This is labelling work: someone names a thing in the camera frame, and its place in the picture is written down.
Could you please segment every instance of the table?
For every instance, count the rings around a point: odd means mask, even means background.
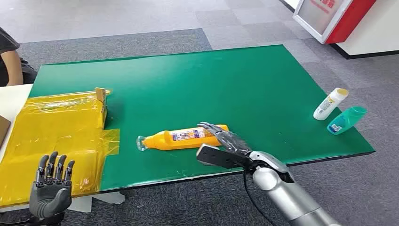
[[[326,94],[282,46],[43,65],[30,97],[112,90],[106,129],[120,128],[120,152],[106,158],[100,190],[209,177],[240,169],[204,166],[196,149],[143,152],[137,136],[227,124],[254,150],[303,164],[373,152],[355,128],[335,136],[312,114]]]

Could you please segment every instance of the yellow plastic bag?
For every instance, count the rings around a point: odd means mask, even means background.
[[[75,160],[72,195],[97,192],[106,155],[119,150],[119,129],[103,130],[105,105],[104,89],[29,98],[0,163],[0,206],[28,201],[38,161],[53,151]]]

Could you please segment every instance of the black cord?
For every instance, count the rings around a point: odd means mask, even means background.
[[[270,218],[268,216],[266,216],[260,209],[259,207],[256,205],[254,199],[252,198],[251,194],[248,191],[248,186],[247,186],[247,176],[246,176],[247,172],[244,170],[242,171],[242,175],[244,178],[244,187],[245,187],[245,191],[248,194],[249,199],[251,200],[252,204],[255,206],[255,208],[258,210],[258,212],[270,223],[270,225],[272,226],[276,226],[272,220],[270,220]]]

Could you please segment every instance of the yellow bottle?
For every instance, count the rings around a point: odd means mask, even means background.
[[[224,130],[229,130],[226,125],[218,125]],[[216,137],[202,127],[179,129],[173,131],[162,131],[149,137],[139,136],[137,148],[144,151],[147,148],[160,150],[173,150],[182,148],[200,147],[203,143],[213,146],[220,146]]]

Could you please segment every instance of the robotic hand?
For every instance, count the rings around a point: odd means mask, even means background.
[[[68,163],[64,178],[62,178],[66,155],[61,155],[55,167],[57,155],[58,152],[53,152],[50,159],[48,155],[41,158],[36,179],[32,184],[29,210],[39,218],[50,218],[59,214],[72,203],[71,177],[75,161],[72,160]]]
[[[236,134],[201,122],[225,147],[203,144],[197,151],[197,160],[206,165],[230,169],[243,167],[252,174],[254,182],[266,192],[292,226],[341,226],[297,184],[288,167],[265,152],[252,151]]]

